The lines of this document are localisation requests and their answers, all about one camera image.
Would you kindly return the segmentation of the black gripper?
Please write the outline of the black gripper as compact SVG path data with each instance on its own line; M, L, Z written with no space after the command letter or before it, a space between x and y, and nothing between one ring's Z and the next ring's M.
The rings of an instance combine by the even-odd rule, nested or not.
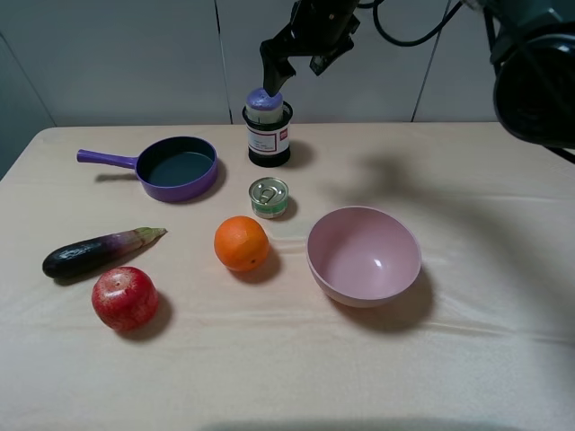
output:
M359 26L353 0L296 1L288 24L260 45L263 63L263 89L269 96L279 93L284 83L296 75L288 60L308 57L310 68L322 74L343 54L354 48L352 35Z

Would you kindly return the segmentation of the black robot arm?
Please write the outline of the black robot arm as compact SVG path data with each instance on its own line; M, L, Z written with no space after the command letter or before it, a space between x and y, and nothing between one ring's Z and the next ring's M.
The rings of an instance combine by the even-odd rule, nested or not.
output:
M383 26L380 2L296 1L287 25L260 45L263 87L279 92L296 71L291 57L309 57L321 75L352 50L358 9L371 11L378 34L402 48L437 36L460 9L484 20L495 73L492 92L498 122L515 138L574 160L574 3L572 1L458 1L424 36L399 40Z

